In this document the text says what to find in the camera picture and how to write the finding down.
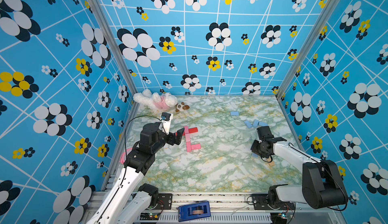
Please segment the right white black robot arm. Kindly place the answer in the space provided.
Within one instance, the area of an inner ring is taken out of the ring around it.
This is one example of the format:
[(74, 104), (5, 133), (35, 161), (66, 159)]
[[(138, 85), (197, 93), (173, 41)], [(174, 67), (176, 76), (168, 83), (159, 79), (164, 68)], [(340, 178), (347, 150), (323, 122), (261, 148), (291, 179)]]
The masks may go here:
[(254, 154), (267, 163), (273, 163), (273, 156), (278, 156), (302, 174), (300, 185), (283, 184), (269, 188), (267, 204), (272, 209), (290, 202), (308, 204), (313, 209), (327, 207), (344, 211), (347, 208), (348, 195), (333, 161), (308, 155), (288, 140), (275, 137), (268, 126), (259, 126), (257, 133), (259, 139), (251, 146)]

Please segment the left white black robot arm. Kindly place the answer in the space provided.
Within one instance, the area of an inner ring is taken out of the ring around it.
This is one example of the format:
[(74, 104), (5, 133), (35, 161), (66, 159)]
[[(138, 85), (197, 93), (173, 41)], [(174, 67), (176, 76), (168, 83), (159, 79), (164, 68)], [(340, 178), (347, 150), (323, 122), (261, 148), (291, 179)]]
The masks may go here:
[(129, 200), (155, 162), (156, 153), (166, 144), (180, 145), (185, 129), (170, 132), (170, 121), (146, 124), (140, 139), (127, 154), (124, 167), (89, 224), (132, 224), (148, 207), (157, 203), (158, 188), (149, 184), (141, 186), (133, 200)]

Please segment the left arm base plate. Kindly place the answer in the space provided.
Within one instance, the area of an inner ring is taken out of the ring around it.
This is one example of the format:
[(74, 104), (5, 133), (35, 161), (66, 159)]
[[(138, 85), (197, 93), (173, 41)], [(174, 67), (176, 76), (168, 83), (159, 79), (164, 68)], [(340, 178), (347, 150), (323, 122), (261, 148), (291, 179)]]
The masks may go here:
[(155, 204), (151, 206), (151, 209), (156, 210), (171, 210), (172, 208), (173, 194), (171, 193), (159, 193)]

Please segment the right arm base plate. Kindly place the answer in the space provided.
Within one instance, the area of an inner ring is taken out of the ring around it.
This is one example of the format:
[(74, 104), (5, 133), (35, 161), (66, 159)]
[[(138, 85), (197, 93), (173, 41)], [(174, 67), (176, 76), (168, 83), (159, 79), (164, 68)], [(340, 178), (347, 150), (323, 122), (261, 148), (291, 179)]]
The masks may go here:
[(267, 194), (252, 194), (250, 196), (255, 210), (294, 210), (296, 205), (293, 202), (280, 202), (275, 207), (268, 204)]

